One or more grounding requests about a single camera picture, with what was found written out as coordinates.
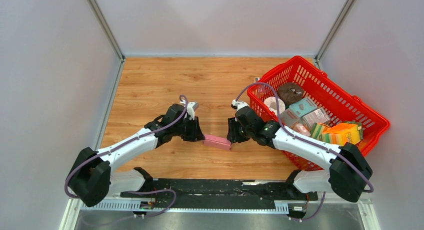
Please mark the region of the pink paper box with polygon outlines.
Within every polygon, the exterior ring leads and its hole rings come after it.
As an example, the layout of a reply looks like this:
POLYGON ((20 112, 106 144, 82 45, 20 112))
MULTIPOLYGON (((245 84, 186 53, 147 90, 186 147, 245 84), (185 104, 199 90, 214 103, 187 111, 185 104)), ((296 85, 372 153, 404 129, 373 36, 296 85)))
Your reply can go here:
POLYGON ((222 149, 222 150, 231 150, 231 142, 223 137, 218 137, 214 135, 205 134, 203 144, 209 147, 222 149))

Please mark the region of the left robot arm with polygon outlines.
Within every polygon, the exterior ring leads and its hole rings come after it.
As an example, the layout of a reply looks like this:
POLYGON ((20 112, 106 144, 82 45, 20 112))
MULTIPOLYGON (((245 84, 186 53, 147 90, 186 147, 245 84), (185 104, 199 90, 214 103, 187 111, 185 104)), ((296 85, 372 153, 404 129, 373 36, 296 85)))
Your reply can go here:
POLYGON ((105 197, 134 191, 140 197, 152 193, 153 184, 139 169, 117 172, 122 165, 180 137, 183 141, 205 139, 195 111, 198 102, 171 105, 166 114, 147 123, 134 135, 106 148, 86 147, 78 154, 65 180, 70 197, 79 198, 86 206, 95 206, 105 197))

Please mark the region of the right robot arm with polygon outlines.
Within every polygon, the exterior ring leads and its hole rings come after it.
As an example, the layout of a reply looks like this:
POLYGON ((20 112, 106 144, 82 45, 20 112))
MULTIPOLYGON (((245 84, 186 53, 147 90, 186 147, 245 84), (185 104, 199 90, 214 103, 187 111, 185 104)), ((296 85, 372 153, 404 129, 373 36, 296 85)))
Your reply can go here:
POLYGON ((235 116, 228 120, 227 138, 231 143, 253 140, 260 146, 293 153, 319 166, 317 171, 294 171, 285 185, 286 195, 298 199, 309 192, 333 192, 349 202, 362 193, 373 192, 373 171, 358 147, 324 143, 295 132, 279 122, 265 122, 245 102, 231 106, 235 116))

